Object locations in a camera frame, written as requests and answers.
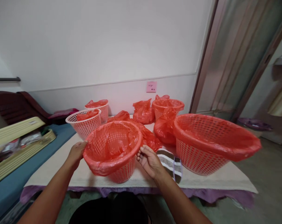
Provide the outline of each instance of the striped towel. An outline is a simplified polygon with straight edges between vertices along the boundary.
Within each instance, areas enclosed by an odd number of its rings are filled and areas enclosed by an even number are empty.
[[[173,180],[179,184],[182,178],[182,165],[180,158],[175,157],[171,152],[163,148],[157,151],[157,156]]]

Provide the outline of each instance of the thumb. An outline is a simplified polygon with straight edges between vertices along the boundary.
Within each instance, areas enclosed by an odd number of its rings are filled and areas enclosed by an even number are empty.
[[[140,147],[140,150],[143,154],[147,155],[147,156],[152,156],[153,150],[147,146],[147,145],[143,145]]]
[[[85,148],[86,145],[87,145],[87,141],[84,141],[81,143],[80,148]]]

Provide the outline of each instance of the clothing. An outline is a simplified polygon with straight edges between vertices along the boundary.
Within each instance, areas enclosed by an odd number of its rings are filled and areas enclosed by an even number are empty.
[[[147,224],[148,214],[141,201],[131,192],[121,192],[114,200],[99,198],[81,205],[69,224],[135,223]]]
[[[182,178],[182,164],[180,158],[175,157],[173,153],[164,148],[157,151],[157,156],[172,179],[179,184]]]

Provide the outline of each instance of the hand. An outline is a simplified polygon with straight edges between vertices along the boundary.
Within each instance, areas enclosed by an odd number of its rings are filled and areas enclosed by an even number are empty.
[[[73,168],[74,171],[78,168],[80,160],[83,158],[83,151],[84,151],[86,144],[87,144],[87,141],[77,142],[76,144],[74,144],[65,161],[65,164],[71,166],[71,168]]]
[[[165,171],[159,157],[147,145],[140,147],[136,160],[142,165],[146,173],[154,180]]]

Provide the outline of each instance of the wall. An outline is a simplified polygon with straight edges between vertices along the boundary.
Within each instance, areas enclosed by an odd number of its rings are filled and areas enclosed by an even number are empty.
[[[12,78],[13,75],[11,74],[10,70],[7,68],[6,64],[0,57],[0,78]],[[10,83],[3,83],[0,82],[0,91],[9,91],[9,92],[17,92],[22,91],[19,83],[10,82]]]
[[[273,65],[281,55],[282,40],[241,113],[241,117],[260,119],[272,125],[274,131],[262,137],[278,143],[282,143],[282,117],[269,115],[267,109],[282,88],[282,66]]]
[[[184,110],[181,111],[181,114],[189,112],[196,83],[196,75],[150,80],[157,81],[156,93],[146,93],[147,81],[148,80],[140,80],[85,87],[62,88],[49,91],[31,91],[29,93],[49,113],[73,107],[81,110],[84,109],[84,105],[91,99],[96,101],[108,99],[110,115],[115,115],[121,110],[133,114],[133,103],[140,100],[148,100],[150,98],[155,99],[156,94],[159,96],[168,94],[173,99],[183,101],[185,107]]]
[[[0,55],[25,91],[193,74],[202,0],[2,0]]]

